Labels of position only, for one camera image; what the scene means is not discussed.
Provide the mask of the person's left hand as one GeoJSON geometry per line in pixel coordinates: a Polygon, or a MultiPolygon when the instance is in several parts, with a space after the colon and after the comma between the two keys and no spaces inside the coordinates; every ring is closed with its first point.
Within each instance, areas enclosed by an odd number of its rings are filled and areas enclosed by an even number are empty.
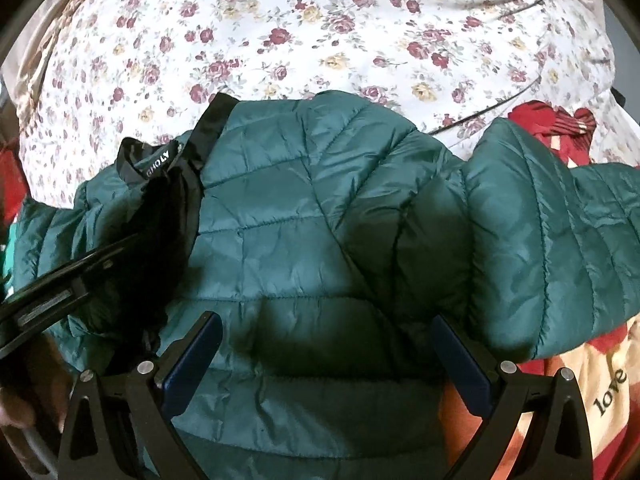
{"type": "Polygon", "coordinates": [[[1,365],[1,427],[35,426],[38,414],[62,434],[73,377],[53,340],[29,341],[1,365]]]}

